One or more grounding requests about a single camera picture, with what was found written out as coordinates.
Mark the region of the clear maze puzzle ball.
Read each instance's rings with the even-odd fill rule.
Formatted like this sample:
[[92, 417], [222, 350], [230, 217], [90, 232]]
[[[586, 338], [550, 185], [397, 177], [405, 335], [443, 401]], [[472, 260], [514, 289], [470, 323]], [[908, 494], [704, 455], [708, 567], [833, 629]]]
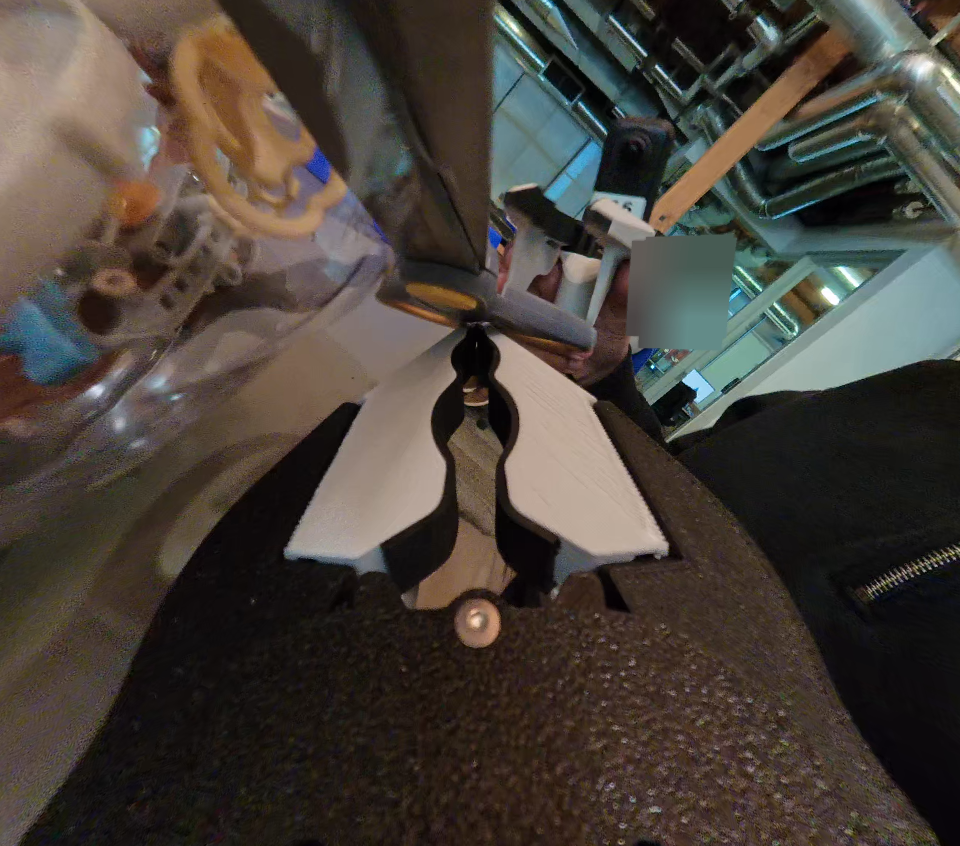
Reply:
[[390, 268], [216, 0], [2, 0], [2, 502], [79, 491]]

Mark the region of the person's black jacket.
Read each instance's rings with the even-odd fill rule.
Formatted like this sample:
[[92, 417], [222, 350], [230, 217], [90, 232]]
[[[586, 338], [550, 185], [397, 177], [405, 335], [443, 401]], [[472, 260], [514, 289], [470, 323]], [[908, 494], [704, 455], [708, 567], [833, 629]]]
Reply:
[[958, 844], [958, 362], [742, 398], [669, 450], [774, 566], [858, 730]]

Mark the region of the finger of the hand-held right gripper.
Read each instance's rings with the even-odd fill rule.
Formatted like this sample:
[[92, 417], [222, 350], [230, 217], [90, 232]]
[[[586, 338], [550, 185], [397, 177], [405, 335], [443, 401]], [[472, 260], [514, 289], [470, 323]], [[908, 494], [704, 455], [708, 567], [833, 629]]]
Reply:
[[503, 281], [499, 294], [526, 293], [535, 278], [547, 276], [557, 265], [559, 282], [566, 285], [569, 276], [563, 255], [584, 246], [583, 223], [559, 211], [535, 184], [509, 189], [503, 204], [513, 237], [508, 247], [509, 262], [500, 267]]
[[652, 239], [656, 230], [646, 220], [646, 200], [590, 200], [583, 217], [584, 229], [601, 250], [600, 266], [586, 320], [596, 324], [621, 264], [630, 257], [635, 242]]

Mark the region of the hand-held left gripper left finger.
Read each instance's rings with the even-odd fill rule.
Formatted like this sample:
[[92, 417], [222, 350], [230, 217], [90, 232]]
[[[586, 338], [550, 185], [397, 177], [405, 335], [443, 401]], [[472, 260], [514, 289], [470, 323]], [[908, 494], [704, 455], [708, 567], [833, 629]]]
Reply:
[[408, 591], [450, 558], [459, 344], [445, 337], [366, 395], [287, 542], [288, 560], [383, 573]]

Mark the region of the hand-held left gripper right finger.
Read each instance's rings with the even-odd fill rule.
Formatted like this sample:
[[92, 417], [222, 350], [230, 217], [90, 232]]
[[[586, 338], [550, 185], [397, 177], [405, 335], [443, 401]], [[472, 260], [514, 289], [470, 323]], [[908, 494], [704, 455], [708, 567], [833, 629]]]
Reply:
[[597, 413], [597, 400], [506, 335], [487, 336], [488, 422], [501, 444], [495, 539], [522, 585], [669, 557], [654, 511]]

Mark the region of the grey handled scissors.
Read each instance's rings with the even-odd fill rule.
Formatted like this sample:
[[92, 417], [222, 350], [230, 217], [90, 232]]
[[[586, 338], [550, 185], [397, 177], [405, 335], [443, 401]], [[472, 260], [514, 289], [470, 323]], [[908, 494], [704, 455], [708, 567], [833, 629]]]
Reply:
[[495, 0], [215, 0], [386, 233], [402, 297], [558, 354], [594, 329], [486, 270]]

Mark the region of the person's right hand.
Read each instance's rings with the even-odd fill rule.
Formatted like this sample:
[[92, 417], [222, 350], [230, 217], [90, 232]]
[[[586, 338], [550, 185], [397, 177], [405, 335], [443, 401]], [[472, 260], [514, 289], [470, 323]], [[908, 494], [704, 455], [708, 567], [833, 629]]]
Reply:
[[[497, 291], [502, 293], [511, 269], [513, 243], [509, 243], [506, 247], [501, 245], [498, 256]], [[536, 276], [531, 281], [528, 292], [553, 303], [562, 280], [563, 267], [558, 261], [548, 274]], [[559, 354], [532, 346], [522, 338], [515, 341], [582, 387], [596, 385], [611, 376], [628, 359], [631, 352], [630, 337], [627, 333], [629, 281], [630, 262], [625, 260], [618, 267], [616, 277], [594, 323], [596, 343], [589, 355], [582, 350], [570, 355]]]

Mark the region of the cluster of silver ceiling pipes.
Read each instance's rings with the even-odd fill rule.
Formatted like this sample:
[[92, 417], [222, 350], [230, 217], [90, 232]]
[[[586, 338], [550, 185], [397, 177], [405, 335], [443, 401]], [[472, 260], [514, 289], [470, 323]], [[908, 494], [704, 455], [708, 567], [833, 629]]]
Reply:
[[958, 0], [497, 0], [492, 196], [584, 214], [608, 132], [668, 122], [663, 232], [958, 225]]

